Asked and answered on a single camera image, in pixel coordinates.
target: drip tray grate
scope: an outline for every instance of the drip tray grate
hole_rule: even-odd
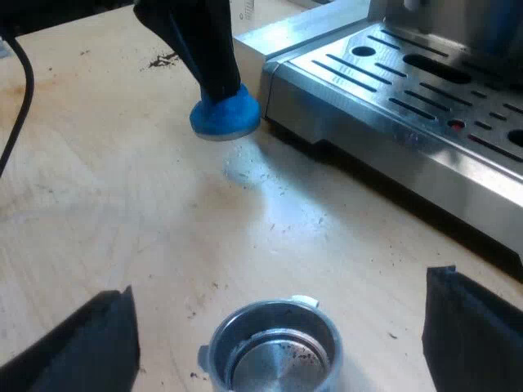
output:
[[[523,176],[523,84],[495,59],[380,23],[290,62],[392,121]]]

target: stainless steel drip tray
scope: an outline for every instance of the stainless steel drip tray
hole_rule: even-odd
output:
[[[515,69],[383,23],[272,63],[268,118],[338,145],[523,254]]]

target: wooden surface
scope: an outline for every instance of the wooden surface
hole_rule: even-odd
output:
[[[299,12],[257,0],[246,23],[240,5],[237,33]],[[208,392],[196,354],[219,322],[301,293],[342,334],[347,389],[434,390],[421,343],[428,266],[456,264],[523,308],[516,280],[265,123],[241,140],[197,138],[196,82],[181,62],[148,68],[169,50],[131,9],[20,42],[37,84],[0,180],[0,363],[100,290],[131,284],[135,390]],[[0,60],[2,142],[23,90],[17,60]]]

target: black cable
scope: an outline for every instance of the black cable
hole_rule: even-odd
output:
[[[11,134],[9,135],[9,139],[7,139],[6,147],[3,150],[2,157],[0,158],[0,177],[2,177],[3,170],[6,168],[9,156],[11,155],[11,152],[15,147],[16,139],[18,139],[18,135],[20,134],[22,125],[24,125],[25,118],[27,117],[27,113],[29,112],[31,100],[33,100],[34,74],[33,67],[31,67],[31,63],[29,62],[29,58],[25,54],[24,49],[22,49],[20,44],[15,40],[15,37],[10,35],[1,24],[0,37],[2,37],[4,41],[9,44],[11,49],[18,56],[18,60],[20,60],[20,63],[22,64],[22,67],[24,67],[25,72],[24,100],[22,101],[20,112],[18,113],[18,117],[16,117],[15,125],[13,125],[13,129],[11,130]]]

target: espresso machine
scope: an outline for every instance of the espresso machine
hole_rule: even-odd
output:
[[[523,256],[521,0],[337,0],[235,53],[262,117]]]

